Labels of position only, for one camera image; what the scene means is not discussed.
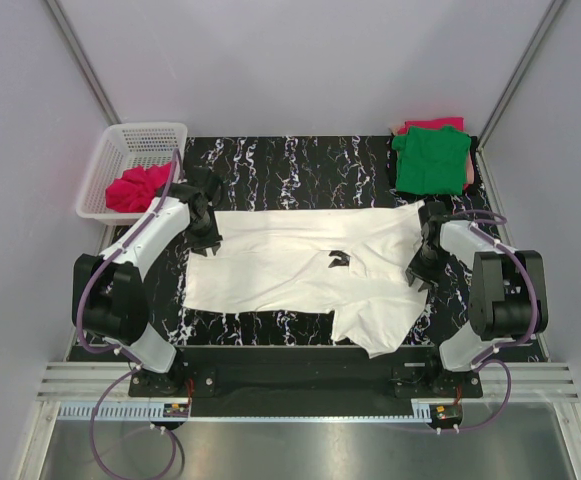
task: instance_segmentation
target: gray wall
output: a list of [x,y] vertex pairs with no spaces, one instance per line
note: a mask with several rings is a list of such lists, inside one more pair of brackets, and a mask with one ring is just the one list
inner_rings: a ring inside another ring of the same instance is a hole
[[0,479],[69,334],[71,270],[101,228],[75,195],[105,128],[39,0],[0,0]]
[[63,0],[124,122],[191,135],[485,124],[549,0]]
[[486,145],[517,246],[544,256],[548,346],[581,394],[581,2],[570,2]]

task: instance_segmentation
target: gray floor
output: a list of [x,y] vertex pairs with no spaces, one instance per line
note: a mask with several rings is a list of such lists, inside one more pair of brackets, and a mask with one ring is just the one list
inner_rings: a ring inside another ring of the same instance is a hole
[[[493,407],[466,405],[464,424]],[[155,432],[119,439],[140,424],[100,422],[96,439],[104,461],[130,478],[155,475],[170,445]],[[397,428],[427,428],[401,426]],[[170,479],[574,479],[549,406],[511,405],[492,426],[437,437],[369,424],[201,424],[177,431],[186,465],[177,459]],[[106,479],[92,461],[87,422],[57,423],[44,480]]]

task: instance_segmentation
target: pink cloth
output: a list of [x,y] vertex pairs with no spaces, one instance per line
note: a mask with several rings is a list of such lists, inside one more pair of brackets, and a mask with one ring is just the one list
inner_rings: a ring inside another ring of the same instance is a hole
[[[463,132],[463,117],[443,117],[435,118],[434,120],[408,120],[403,127],[399,128],[395,135],[405,135],[408,133],[410,127],[421,127],[430,130],[440,130],[442,127],[450,125],[460,132]],[[472,160],[470,159],[470,153],[468,153],[468,158],[466,158],[466,184],[463,186],[465,190],[468,185],[474,183],[474,167],[472,166]]]
[[145,212],[169,174],[170,164],[126,170],[106,188],[106,207],[120,213]]

